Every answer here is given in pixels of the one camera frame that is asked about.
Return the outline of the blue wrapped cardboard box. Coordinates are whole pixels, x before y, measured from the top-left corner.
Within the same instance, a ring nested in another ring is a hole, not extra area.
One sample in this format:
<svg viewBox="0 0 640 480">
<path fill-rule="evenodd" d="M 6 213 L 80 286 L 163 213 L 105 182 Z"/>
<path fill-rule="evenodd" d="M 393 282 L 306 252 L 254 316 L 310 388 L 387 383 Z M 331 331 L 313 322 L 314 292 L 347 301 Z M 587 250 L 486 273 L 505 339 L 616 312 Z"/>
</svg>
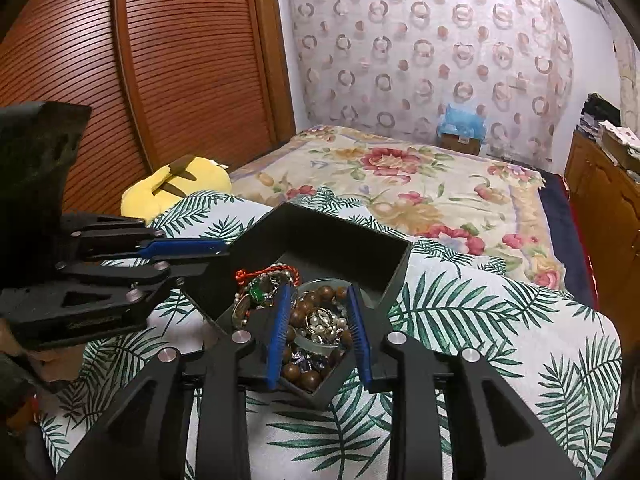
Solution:
<svg viewBox="0 0 640 480">
<path fill-rule="evenodd" d="M 478 155 L 485 142 L 486 131 L 483 115 L 448 104 L 437 125 L 437 144 L 446 150 Z"/>
</svg>

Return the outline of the stack of papers and clothes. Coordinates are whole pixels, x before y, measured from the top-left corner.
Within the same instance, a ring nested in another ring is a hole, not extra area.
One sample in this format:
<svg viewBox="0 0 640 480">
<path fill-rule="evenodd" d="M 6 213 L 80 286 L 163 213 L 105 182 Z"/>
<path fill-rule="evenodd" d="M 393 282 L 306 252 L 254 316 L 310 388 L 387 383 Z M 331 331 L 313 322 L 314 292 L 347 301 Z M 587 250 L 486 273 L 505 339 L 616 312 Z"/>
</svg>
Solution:
<svg viewBox="0 0 640 480">
<path fill-rule="evenodd" d="M 639 136 L 620 124 L 617 107 L 597 93 L 589 93 L 580 112 L 578 130 L 639 183 Z"/>
</svg>

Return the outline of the yellow plush toy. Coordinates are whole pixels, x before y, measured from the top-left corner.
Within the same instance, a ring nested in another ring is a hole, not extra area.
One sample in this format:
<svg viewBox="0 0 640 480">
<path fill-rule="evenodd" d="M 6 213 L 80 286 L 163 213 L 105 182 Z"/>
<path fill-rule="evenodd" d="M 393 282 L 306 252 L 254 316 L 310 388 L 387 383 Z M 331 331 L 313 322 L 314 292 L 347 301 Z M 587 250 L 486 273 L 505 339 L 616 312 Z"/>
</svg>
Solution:
<svg viewBox="0 0 640 480">
<path fill-rule="evenodd" d="M 143 219 L 149 224 L 193 193 L 230 193 L 231 190 L 232 183 L 226 166 L 213 159 L 186 155 L 127 188 L 120 200 L 120 214 Z"/>
</svg>

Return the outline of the navy blue bed sheet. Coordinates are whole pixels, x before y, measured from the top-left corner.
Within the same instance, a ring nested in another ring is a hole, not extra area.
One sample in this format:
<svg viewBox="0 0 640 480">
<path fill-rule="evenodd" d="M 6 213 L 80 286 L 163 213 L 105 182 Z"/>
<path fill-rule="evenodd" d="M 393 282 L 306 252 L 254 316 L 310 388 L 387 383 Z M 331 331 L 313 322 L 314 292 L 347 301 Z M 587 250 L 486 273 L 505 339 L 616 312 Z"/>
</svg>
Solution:
<svg viewBox="0 0 640 480">
<path fill-rule="evenodd" d="M 597 310 L 598 296 L 564 179 L 540 170 L 544 186 L 538 191 L 551 233 L 553 252 L 565 268 L 565 288 L 581 304 Z"/>
</svg>

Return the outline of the wooden louvered wardrobe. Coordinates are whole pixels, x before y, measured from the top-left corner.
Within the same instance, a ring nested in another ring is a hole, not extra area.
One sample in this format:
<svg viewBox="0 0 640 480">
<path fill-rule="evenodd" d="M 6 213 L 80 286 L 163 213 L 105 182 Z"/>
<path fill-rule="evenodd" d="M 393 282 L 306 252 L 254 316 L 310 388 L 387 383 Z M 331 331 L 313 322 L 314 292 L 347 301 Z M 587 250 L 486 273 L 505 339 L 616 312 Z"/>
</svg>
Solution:
<svg viewBox="0 0 640 480">
<path fill-rule="evenodd" d="M 295 132 L 278 0 L 1 0 L 1 102 L 26 101 L 92 109 L 67 210 L 187 154 L 239 168 Z"/>
</svg>

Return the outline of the wooden sideboard cabinet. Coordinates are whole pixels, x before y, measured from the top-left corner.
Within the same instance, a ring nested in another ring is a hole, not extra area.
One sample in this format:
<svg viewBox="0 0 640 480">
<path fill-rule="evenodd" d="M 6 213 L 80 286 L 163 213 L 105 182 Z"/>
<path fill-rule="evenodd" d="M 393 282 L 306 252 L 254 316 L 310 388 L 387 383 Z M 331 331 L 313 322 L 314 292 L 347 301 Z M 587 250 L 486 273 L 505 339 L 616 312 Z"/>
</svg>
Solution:
<svg viewBox="0 0 640 480">
<path fill-rule="evenodd" d="M 578 131 L 573 134 L 565 180 L 590 258 L 599 308 L 629 352 L 639 343 L 639 187 Z"/>
</svg>

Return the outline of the pink circle pattern curtain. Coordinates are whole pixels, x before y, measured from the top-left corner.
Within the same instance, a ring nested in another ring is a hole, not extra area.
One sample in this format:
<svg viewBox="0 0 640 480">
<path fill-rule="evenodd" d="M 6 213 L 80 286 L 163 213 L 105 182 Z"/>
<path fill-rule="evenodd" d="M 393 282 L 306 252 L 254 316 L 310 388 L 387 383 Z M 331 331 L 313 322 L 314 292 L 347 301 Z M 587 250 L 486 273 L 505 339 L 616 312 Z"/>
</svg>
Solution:
<svg viewBox="0 0 640 480">
<path fill-rule="evenodd" d="M 290 0 L 306 114 L 431 142 L 478 120 L 491 156 L 548 168 L 573 82 L 555 0 Z"/>
</svg>

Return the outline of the floral bed quilt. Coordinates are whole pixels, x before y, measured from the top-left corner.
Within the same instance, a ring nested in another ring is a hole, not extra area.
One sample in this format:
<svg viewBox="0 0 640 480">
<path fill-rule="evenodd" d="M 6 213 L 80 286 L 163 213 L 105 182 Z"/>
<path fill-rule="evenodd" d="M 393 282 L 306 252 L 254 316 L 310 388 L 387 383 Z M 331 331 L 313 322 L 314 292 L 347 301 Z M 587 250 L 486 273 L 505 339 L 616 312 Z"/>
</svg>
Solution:
<svg viewBox="0 0 640 480">
<path fill-rule="evenodd" d="M 269 206 L 322 188 L 377 222 L 456 252 L 498 257 L 510 278 L 562 290 L 535 170 L 418 142 L 323 126 L 234 170 L 234 194 Z"/>
</svg>

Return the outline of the black jewelry box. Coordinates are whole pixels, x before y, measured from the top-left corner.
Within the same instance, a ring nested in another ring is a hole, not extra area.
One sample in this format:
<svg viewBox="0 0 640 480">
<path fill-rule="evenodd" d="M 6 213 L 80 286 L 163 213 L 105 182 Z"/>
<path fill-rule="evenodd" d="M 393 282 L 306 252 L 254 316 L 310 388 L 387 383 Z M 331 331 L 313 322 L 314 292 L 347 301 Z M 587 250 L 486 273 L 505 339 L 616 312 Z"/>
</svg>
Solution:
<svg viewBox="0 0 640 480">
<path fill-rule="evenodd" d="M 336 283 L 352 290 L 364 314 L 386 315 L 397 298 L 408 266 L 411 244 L 400 237 L 366 226 L 284 203 L 246 230 L 227 252 L 216 255 L 203 274 L 186 279 L 186 296 L 211 318 L 231 324 L 231 304 L 238 288 L 235 273 L 256 271 L 275 261 L 294 266 L 306 285 Z M 274 307 L 250 316 L 245 344 L 224 335 L 195 367 L 202 372 L 201 413 L 222 416 L 245 411 L 247 391 L 267 392 L 283 387 L 307 408 L 325 410 L 357 365 L 347 351 L 317 388 L 305 390 L 282 374 L 284 337 L 295 287 L 286 285 Z"/>
</svg>

